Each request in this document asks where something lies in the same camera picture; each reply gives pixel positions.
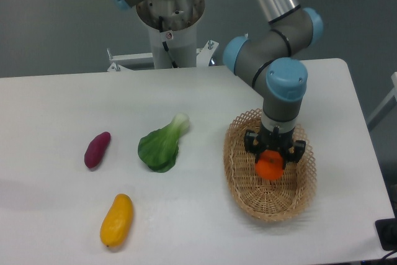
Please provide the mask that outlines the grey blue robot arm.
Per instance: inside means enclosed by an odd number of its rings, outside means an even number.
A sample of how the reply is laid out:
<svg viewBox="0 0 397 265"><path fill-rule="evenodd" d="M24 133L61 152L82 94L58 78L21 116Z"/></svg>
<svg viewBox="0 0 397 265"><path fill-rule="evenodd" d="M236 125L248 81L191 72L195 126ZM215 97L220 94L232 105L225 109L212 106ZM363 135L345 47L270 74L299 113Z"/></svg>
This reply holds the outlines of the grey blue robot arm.
<svg viewBox="0 0 397 265"><path fill-rule="evenodd" d="M196 24L204 0L114 0L121 9L135 8L149 32L154 67L197 66ZM244 146L258 166L280 166L301 160L306 143L292 135L306 92L308 73L294 54L323 34L323 21L298 0L258 0L269 32L253 42L236 37L227 44L223 62L263 98L258 133L247 131Z"/></svg>

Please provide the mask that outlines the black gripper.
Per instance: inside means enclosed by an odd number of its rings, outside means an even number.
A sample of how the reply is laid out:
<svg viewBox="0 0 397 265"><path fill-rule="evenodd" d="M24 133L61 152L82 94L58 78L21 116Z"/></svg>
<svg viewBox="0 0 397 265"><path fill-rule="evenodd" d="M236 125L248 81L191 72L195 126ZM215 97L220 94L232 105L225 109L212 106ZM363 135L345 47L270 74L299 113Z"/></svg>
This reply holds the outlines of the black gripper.
<svg viewBox="0 0 397 265"><path fill-rule="evenodd" d="M306 150L306 141L293 141L295 120L279 122L269 118L267 115L261 116L261 127L259 134L246 130L244 134L244 148L247 153L254 155L254 162L260 159L264 146L267 149L281 151L283 158L283 169L288 163L298 163Z"/></svg>

